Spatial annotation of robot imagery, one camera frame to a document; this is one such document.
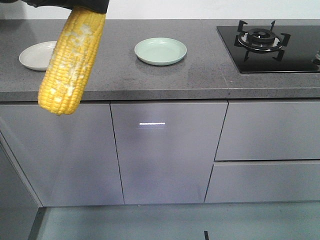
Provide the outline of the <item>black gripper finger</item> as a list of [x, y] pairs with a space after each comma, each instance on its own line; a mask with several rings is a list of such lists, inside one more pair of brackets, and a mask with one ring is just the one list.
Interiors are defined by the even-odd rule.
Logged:
[[65, 9], [74, 9], [81, 7], [96, 13], [106, 13], [109, 6], [109, 0], [22, 0], [29, 6], [38, 8], [46, 6], [55, 6]]

